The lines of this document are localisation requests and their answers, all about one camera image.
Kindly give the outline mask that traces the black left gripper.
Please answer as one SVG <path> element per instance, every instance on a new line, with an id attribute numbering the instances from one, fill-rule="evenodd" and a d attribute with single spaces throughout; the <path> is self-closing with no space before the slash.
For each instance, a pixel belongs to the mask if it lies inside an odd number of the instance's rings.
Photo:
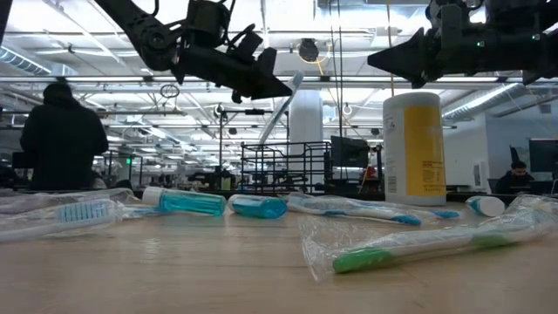
<path id="1" fill-rule="evenodd" d="M 251 55 L 236 50 L 222 52 L 192 45 L 179 54 L 172 74 L 180 84 L 186 76 L 193 76 L 218 86 L 226 86 L 250 99 L 291 96 L 291 88 L 272 77 L 275 64 L 276 49 L 272 47 L 265 48 L 259 55 L 258 72 L 256 61 Z"/>

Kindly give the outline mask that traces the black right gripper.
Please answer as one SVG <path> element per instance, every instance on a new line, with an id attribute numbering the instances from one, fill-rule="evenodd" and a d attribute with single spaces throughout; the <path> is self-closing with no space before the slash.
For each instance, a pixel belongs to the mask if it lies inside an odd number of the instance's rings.
<path id="1" fill-rule="evenodd" d="M 488 32 L 480 37 L 467 36 L 456 46 L 441 48 L 433 56 L 431 48 L 432 31 L 420 28 L 404 43 L 371 54 L 367 64 L 412 79 L 412 88 L 422 88 L 427 83 L 430 66 L 439 76 L 520 71 L 523 85 L 557 76 L 556 31 Z"/>

